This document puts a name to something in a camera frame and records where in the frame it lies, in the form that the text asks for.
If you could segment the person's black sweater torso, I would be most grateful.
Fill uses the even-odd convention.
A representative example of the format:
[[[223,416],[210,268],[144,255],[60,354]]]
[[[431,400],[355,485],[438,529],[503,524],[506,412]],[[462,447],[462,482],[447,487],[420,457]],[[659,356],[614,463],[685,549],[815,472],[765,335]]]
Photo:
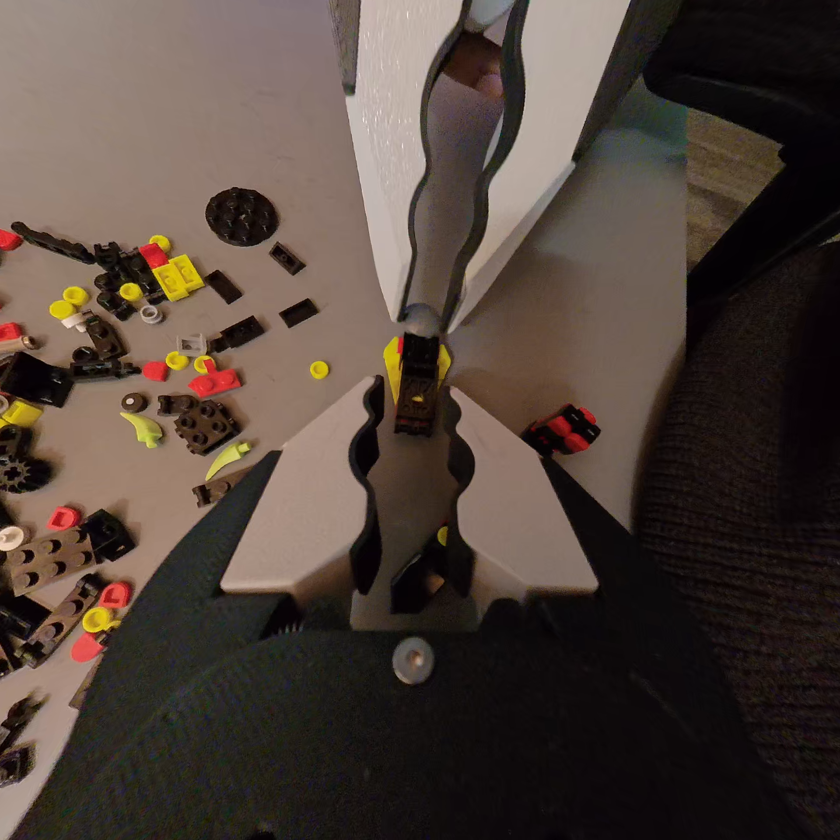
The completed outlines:
[[[705,630],[773,781],[838,838],[839,257],[818,246],[703,332],[636,533]]]

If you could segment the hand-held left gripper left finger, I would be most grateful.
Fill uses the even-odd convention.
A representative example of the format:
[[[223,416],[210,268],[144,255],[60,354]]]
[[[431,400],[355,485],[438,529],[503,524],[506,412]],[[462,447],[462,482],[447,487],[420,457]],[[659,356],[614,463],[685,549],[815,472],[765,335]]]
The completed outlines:
[[[280,448],[221,580],[227,595],[286,595],[301,622],[331,608],[349,625],[382,563],[369,474],[380,456],[381,375],[365,376]]]

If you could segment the yellow black red lego model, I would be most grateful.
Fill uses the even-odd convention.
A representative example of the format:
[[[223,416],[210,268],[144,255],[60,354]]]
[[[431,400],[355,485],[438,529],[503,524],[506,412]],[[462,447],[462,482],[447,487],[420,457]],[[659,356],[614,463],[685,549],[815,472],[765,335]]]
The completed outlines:
[[[438,394],[452,363],[437,312],[425,303],[408,306],[401,335],[385,347],[383,360],[395,407],[396,434],[430,437]]]

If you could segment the pile of lego pieces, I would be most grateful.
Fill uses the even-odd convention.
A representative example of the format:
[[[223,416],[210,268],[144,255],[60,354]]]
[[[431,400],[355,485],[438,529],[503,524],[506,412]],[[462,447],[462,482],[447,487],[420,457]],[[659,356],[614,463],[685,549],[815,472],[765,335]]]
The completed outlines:
[[[2,323],[3,678],[79,634],[76,660],[95,658],[102,630],[77,630],[93,591],[151,571],[219,453],[278,448],[331,394],[282,318],[213,302],[228,277],[161,245],[96,248],[93,295],[50,304],[56,362]]]

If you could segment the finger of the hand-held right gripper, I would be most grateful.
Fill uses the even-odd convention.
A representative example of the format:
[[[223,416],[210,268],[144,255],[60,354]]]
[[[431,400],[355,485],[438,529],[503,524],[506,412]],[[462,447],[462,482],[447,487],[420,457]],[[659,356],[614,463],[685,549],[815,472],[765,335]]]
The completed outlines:
[[[377,279],[403,321],[419,265],[418,207],[432,173],[428,110],[471,2],[349,2],[345,107]]]
[[[629,2],[512,5],[501,50],[496,141],[476,182],[474,219],[445,300],[456,329],[484,297],[573,171],[573,153]]]

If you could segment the black round lego plate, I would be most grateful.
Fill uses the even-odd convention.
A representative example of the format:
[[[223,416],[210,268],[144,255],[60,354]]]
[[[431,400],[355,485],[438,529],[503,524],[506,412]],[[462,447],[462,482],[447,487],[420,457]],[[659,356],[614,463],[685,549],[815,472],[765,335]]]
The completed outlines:
[[[205,205],[204,216],[220,241],[237,248],[263,244],[280,225],[280,215],[269,198],[240,186],[212,196]]]

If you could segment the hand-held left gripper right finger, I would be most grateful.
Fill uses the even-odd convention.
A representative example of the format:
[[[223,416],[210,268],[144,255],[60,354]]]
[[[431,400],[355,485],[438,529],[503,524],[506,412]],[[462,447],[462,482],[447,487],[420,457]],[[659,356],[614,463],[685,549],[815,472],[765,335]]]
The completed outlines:
[[[477,616],[499,600],[594,594],[595,573],[537,452],[453,386],[448,441],[448,582]]]

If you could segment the person's right hand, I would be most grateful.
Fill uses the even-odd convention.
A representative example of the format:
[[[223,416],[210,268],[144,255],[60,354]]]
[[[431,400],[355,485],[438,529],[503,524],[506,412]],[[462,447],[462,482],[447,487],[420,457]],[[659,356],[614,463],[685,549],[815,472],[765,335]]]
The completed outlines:
[[[442,72],[485,98],[504,98],[501,47],[483,34],[463,32],[448,52]]]

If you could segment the person's right forearm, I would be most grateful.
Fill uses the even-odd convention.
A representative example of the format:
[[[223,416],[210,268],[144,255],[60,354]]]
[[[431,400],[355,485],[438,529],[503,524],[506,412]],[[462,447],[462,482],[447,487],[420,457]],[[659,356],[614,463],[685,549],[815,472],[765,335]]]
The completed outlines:
[[[836,141],[839,2],[683,2],[644,81],[779,144]]]

